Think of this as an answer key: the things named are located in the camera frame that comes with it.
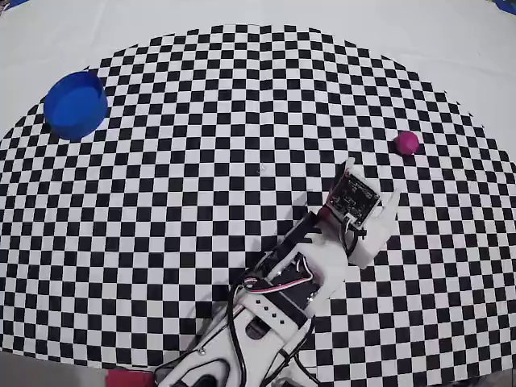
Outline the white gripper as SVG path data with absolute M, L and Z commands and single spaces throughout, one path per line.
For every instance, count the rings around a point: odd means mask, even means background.
M 343 174 L 348 178 L 364 180 L 363 170 L 360 165 L 356 165 L 354 157 L 344 162 Z M 393 235 L 399 201 L 400 191 L 395 189 L 380 213 L 368 220 L 366 230 L 356 229 L 349 220 L 341 223 L 327 206 L 323 206 L 317 213 L 318 227 L 326 238 L 343 249 L 348 263 L 364 269 L 374 261 Z

